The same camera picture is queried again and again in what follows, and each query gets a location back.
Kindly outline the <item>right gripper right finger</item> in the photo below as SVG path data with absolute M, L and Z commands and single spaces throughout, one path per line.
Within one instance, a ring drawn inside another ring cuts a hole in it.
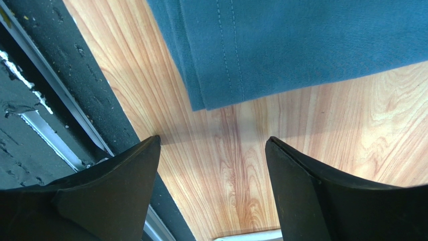
M 284 240 L 427 240 L 427 185 L 363 179 L 276 137 L 265 155 Z

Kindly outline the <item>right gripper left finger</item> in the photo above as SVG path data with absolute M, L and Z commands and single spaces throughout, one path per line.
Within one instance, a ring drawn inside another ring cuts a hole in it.
M 47 185 L 1 191 L 1 240 L 140 240 L 159 136 Z

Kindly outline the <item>grey-blue t shirt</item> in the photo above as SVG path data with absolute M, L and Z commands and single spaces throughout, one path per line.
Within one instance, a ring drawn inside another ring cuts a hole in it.
M 149 1 L 191 107 L 427 60 L 427 1 Z

